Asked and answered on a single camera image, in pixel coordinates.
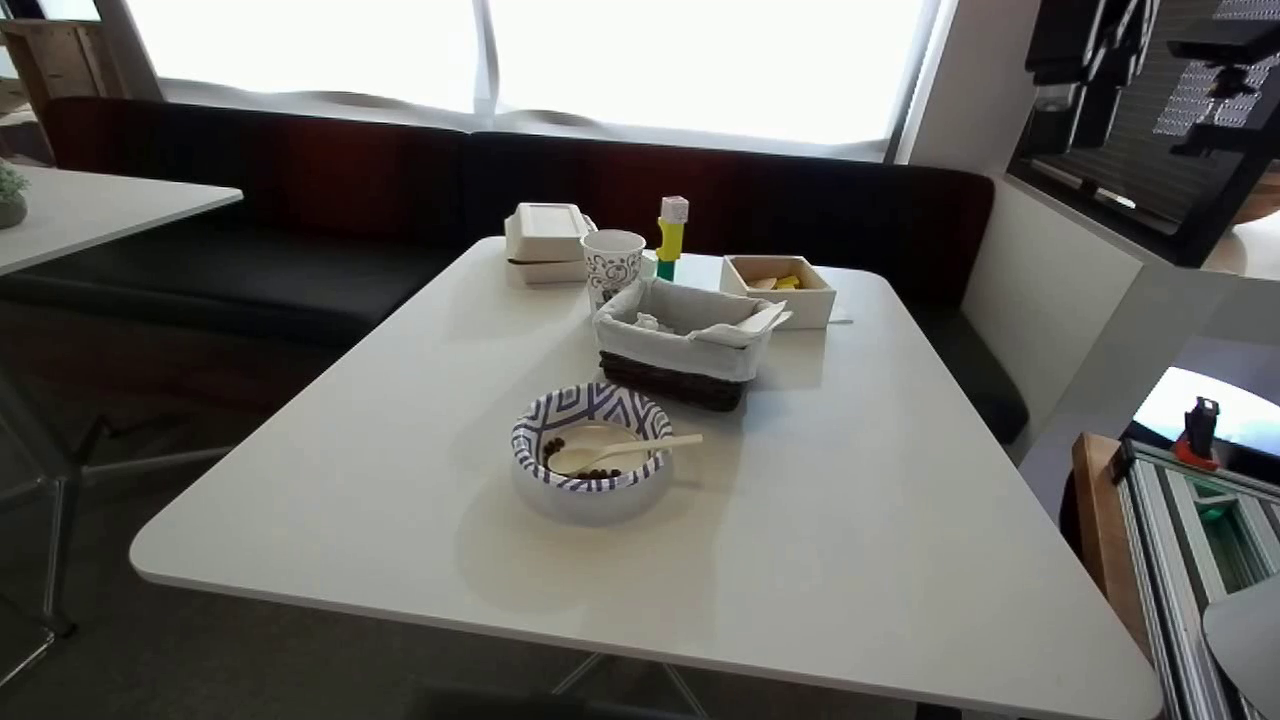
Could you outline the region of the dark basket with white liner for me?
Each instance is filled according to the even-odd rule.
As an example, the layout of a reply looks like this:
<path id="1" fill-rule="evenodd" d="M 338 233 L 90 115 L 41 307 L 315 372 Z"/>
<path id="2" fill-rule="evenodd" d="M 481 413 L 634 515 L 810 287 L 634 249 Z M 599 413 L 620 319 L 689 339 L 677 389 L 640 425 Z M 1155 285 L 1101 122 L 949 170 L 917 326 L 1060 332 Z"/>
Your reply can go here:
<path id="1" fill-rule="evenodd" d="M 637 282 L 591 315 L 591 332 L 613 386 L 734 413 L 786 319 L 780 300 Z"/>

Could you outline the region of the yellow green block stack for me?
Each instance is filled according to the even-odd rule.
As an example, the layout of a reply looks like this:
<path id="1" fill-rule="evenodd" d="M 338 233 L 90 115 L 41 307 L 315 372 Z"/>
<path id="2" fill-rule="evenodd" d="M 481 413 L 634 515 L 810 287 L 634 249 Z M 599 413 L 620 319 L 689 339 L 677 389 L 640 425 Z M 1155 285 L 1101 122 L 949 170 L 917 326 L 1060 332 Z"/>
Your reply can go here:
<path id="1" fill-rule="evenodd" d="M 657 249 L 657 277 L 677 282 L 677 260 L 683 254 L 683 230 L 689 230 L 689 195 L 662 195 L 662 249 Z"/>

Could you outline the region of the white side table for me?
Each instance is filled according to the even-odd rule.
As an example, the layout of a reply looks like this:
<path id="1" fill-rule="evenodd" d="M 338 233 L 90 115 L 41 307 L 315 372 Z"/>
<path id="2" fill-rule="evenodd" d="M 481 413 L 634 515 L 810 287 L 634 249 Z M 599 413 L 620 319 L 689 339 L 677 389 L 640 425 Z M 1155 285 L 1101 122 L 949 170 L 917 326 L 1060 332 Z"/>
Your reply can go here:
<path id="1" fill-rule="evenodd" d="M 0 233 L 0 277 L 239 204 L 239 189 L 19 165 L 30 217 Z"/>

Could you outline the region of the dark upholstered bench sofa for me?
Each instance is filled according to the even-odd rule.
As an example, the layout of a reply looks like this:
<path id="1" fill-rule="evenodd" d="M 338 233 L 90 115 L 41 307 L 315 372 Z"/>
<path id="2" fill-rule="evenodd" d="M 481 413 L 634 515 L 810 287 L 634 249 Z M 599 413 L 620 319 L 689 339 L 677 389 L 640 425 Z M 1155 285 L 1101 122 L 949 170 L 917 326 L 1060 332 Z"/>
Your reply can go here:
<path id="1" fill-rule="evenodd" d="M 56 102 L 46 135 L 75 173 L 239 201 L 12 272 L 0 291 L 17 303 L 349 350 L 526 201 L 648 233 L 683 195 L 693 254 L 883 277 L 991 436 L 1030 430 L 1015 382 L 959 314 L 997 201 L 977 173 L 90 95 Z"/>

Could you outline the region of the black and white patterned bowl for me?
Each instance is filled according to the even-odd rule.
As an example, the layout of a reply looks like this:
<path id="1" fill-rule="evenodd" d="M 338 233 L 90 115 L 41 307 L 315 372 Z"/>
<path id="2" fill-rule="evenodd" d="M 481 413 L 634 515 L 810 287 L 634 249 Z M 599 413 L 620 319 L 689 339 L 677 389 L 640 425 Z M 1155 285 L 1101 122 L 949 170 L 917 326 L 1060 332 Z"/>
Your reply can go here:
<path id="1" fill-rule="evenodd" d="M 640 453 L 640 440 L 668 431 L 668 413 L 644 392 L 609 382 L 553 389 L 509 431 L 518 491 L 567 525 L 634 520 L 674 475 L 674 453 Z"/>

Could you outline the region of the black framed wall monitor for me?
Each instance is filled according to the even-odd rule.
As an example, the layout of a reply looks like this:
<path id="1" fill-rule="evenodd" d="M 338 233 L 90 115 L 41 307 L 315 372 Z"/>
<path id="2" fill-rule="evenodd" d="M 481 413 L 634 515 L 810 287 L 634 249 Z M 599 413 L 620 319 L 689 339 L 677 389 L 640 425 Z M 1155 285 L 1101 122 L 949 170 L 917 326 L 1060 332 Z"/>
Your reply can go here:
<path id="1" fill-rule="evenodd" d="M 1280 144 L 1280 0 L 1042 0 L 1013 173 L 1195 269 Z"/>

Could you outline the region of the yellow blocks in box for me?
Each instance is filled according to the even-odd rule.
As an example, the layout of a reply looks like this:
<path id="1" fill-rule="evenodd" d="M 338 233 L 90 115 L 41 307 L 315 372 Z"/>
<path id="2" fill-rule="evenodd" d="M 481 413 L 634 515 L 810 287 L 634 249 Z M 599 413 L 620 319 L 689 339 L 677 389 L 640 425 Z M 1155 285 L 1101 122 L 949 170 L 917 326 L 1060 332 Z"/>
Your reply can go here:
<path id="1" fill-rule="evenodd" d="M 798 287 L 803 287 L 802 277 L 771 277 L 771 282 L 760 285 L 760 291 L 798 291 Z"/>

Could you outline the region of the metal table leg base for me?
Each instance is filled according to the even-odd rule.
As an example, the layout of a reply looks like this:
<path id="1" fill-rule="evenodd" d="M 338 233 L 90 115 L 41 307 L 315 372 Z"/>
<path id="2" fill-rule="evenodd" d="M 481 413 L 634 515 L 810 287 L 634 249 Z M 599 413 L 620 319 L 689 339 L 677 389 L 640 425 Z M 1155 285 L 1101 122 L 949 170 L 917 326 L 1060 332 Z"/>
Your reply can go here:
<path id="1" fill-rule="evenodd" d="M 662 660 L 581 657 L 547 683 L 553 699 L 581 699 L 620 720 L 714 720 L 693 680 Z"/>

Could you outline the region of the wooden spoon in bowl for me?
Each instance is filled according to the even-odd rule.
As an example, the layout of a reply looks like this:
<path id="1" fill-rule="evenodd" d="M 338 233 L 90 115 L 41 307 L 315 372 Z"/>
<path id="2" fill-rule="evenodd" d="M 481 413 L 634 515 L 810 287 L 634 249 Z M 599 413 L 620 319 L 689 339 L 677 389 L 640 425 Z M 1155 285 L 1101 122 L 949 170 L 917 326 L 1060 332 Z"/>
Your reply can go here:
<path id="1" fill-rule="evenodd" d="M 567 475 L 567 473 L 596 470 L 603 455 L 693 448 L 693 443 L 706 443 L 706 436 L 683 431 L 683 436 L 657 436 L 657 440 L 627 440 L 627 443 L 563 440 L 563 448 L 547 455 L 547 470 Z"/>

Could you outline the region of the white patterned paper cup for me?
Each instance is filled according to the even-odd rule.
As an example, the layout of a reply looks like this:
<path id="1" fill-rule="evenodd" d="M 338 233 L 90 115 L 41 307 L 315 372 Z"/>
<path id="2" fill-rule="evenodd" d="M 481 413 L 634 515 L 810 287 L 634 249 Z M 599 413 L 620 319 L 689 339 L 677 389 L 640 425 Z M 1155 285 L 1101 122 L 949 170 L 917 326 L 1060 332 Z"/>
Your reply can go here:
<path id="1" fill-rule="evenodd" d="M 644 237 L 625 230 L 596 230 L 584 237 L 584 282 L 589 300 L 609 303 L 620 287 L 627 287 L 644 272 Z"/>

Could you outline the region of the white takeout clamshell container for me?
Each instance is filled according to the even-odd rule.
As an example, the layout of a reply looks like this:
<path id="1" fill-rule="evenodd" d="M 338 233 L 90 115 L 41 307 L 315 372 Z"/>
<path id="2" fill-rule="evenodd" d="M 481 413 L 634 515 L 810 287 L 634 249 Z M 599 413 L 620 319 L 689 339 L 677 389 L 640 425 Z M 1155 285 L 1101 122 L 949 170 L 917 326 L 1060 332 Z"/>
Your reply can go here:
<path id="1" fill-rule="evenodd" d="M 503 221 L 509 269 L 526 285 L 581 285 L 591 221 L 577 204 L 522 201 Z"/>

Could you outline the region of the metal frame cart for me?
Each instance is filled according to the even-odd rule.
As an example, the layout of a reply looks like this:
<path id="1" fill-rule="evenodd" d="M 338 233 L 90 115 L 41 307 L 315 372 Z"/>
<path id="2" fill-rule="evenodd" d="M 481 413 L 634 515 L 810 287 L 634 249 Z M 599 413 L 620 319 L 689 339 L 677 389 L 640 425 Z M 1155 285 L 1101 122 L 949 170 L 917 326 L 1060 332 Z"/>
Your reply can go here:
<path id="1" fill-rule="evenodd" d="M 1280 720 L 1275 490 L 1226 470 L 1221 406 L 1171 443 L 1083 431 L 1066 534 L 1165 688 L 1165 720 Z"/>

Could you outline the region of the white square box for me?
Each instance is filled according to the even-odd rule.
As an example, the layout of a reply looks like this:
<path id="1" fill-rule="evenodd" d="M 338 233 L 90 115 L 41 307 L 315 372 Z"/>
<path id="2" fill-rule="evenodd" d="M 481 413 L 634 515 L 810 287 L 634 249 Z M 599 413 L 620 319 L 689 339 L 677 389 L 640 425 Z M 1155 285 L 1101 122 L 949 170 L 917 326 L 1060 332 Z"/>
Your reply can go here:
<path id="1" fill-rule="evenodd" d="M 834 319 L 837 287 L 803 256 L 729 256 L 722 287 L 734 296 L 780 300 L 790 332 L 817 332 Z"/>

